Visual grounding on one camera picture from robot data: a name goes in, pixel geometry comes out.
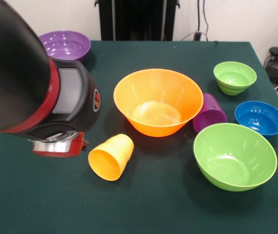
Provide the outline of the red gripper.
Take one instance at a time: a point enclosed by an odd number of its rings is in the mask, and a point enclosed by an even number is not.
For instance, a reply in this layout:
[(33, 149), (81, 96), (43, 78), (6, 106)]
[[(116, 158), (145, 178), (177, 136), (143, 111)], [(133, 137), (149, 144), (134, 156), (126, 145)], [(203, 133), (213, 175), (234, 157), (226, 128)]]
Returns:
[(83, 132), (58, 133), (41, 141), (32, 141), (33, 152), (40, 156), (69, 158), (86, 150), (89, 142)]

